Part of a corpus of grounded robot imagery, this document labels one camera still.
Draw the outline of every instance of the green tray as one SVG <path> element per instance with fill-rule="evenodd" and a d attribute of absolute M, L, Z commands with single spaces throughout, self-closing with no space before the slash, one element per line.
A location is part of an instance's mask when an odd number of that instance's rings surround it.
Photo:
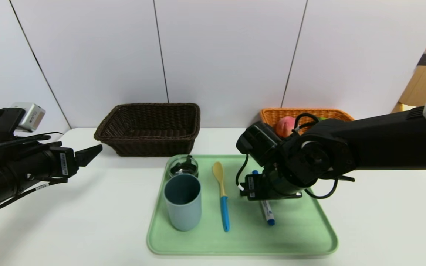
<path fill-rule="evenodd" d="M 172 157 L 167 165 L 177 156 Z M 176 230 L 169 221 L 162 189 L 147 234 L 147 246 L 160 255 L 327 255 L 338 248 L 338 239 L 317 200 L 304 194 L 299 199 L 270 201 L 275 225 L 267 224 L 259 202 L 240 197 L 235 185 L 236 174 L 244 162 L 244 155 L 194 155 L 199 165 L 202 185 L 202 218 L 192 230 Z M 225 174 L 228 195 L 230 231 L 223 231 L 220 212 L 220 187 L 212 166 L 219 161 Z M 241 174 L 262 168 L 249 160 Z"/>

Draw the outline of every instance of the orange wicker basket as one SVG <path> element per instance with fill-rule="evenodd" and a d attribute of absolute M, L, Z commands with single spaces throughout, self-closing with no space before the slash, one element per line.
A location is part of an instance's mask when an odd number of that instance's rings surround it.
<path fill-rule="evenodd" d="M 279 120 L 285 116 L 297 117 L 301 113 L 311 113 L 317 117 L 333 118 L 343 121 L 353 121 L 348 113 L 345 113 L 338 109 L 326 109 L 326 108 L 265 108 L 261 110 L 261 119 L 264 123 L 269 124 L 273 128 L 279 122 Z M 300 124 L 309 123 L 313 120 L 309 117 L 304 117 L 300 120 Z M 308 128 L 300 130 L 300 134 L 303 134 Z"/>

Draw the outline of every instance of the jar lid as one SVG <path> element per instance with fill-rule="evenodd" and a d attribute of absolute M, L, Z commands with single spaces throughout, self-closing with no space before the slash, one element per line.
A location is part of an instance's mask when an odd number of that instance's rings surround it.
<path fill-rule="evenodd" d="M 191 174 L 198 177 L 198 163 L 191 155 L 179 156 L 169 165 L 170 177 L 179 174 Z"/>

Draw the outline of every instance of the white table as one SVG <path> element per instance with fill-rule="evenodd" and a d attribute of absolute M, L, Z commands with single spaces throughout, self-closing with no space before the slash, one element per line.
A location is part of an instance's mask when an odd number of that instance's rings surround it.
<path fill-rule="evenodd" d="M 203 128 L 193 154 L 238 154 L 244 129 Z M 80 150 L 95 129 L 60 140 Z M 0 266 L 68 265 L 426 265 L 426 170 L 356 171 L 321 200 L 339 248 L 322 258 L 158 256 L 147 230 L 167 158 L 121 158 L 108 146 L 67 184 L 35 192 L 0 211 Z M 319 181 L 317 194 L 331 184 Z"/>

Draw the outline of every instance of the marker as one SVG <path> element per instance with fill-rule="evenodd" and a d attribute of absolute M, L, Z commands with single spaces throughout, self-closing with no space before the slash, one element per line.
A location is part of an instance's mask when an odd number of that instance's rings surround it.
<path fill-rule="evenodd" d="M 254 170 L 252 174 L 257 175 L 259 174 L 259 172 L 257 170 Z M 262 210 L 264 211 L 264 217 L 266 218 L 267 224 L 274 225 L 275 224 L 274 214 L 272 214 L 272 209 L 271 209 L 271 205 L 269 204 L 269 201 L 262 200 L 261 207 L 262 207 Z"/>

